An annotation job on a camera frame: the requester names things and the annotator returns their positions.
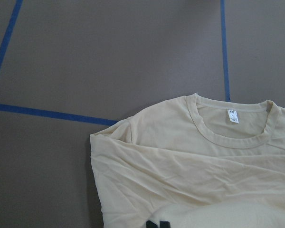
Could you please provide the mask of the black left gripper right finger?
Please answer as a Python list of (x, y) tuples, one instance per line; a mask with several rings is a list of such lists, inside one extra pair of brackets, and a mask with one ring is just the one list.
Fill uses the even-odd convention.
[(160, 228), (171, 228), (169, 221), (160, 221)]

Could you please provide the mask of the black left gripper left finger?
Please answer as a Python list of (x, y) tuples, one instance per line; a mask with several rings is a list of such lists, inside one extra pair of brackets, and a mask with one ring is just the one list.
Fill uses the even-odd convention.
[(146, 228), (157, 228), (157, 224), (148, 220), (148, 221), (146, 221)]

